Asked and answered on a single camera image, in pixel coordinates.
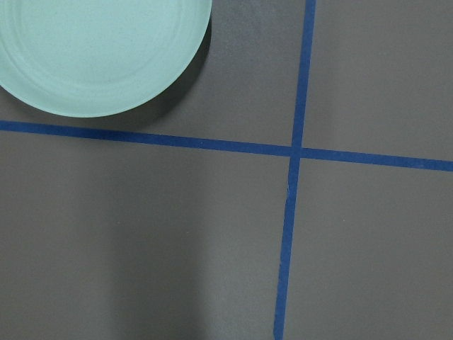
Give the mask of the light green plate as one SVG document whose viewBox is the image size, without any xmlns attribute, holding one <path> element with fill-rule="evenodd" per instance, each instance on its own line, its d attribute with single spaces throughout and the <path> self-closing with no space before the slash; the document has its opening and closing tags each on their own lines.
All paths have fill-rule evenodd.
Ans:
<svg viewBox="0 0 453 340">
<path fill-rule="evenodd" d="M 186 70 L 211 12 L 211 1 L 2 1 L 1 86 L 55 115 L 128 111 Z"/>
</svg>

